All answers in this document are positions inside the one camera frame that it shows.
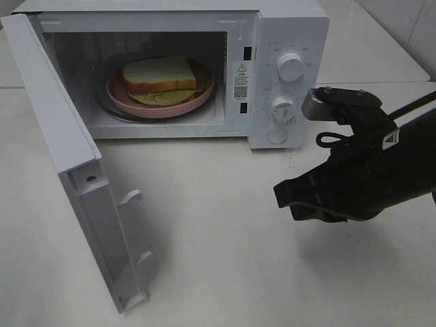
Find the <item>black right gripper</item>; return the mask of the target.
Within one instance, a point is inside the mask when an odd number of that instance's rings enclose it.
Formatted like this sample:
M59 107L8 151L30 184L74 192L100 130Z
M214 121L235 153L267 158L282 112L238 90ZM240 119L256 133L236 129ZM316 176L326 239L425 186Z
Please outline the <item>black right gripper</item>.
M278 206L290 208L296 221L367 221L381 212L367 206L365 191L375 186L369 159L381 151L382 134L396 123L381 108L362 107L342 109L335 122L349 125L353 134L318 134L317 145L330 149L327 161L273 188ZM325 136L337 141L322 142Z

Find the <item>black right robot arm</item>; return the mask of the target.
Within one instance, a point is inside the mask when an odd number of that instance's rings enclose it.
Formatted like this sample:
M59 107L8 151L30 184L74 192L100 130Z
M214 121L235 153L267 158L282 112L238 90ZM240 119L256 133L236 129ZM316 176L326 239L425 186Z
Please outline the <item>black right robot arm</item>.
M274 187L279 207L297 221L367 221L385 208L435 193L435 111L398 126L396 120L432 101L429 93L386 113L381 100L363 90L319 87L302 105L311 121L348 125L352 135L317 135L330 150L326 162Z

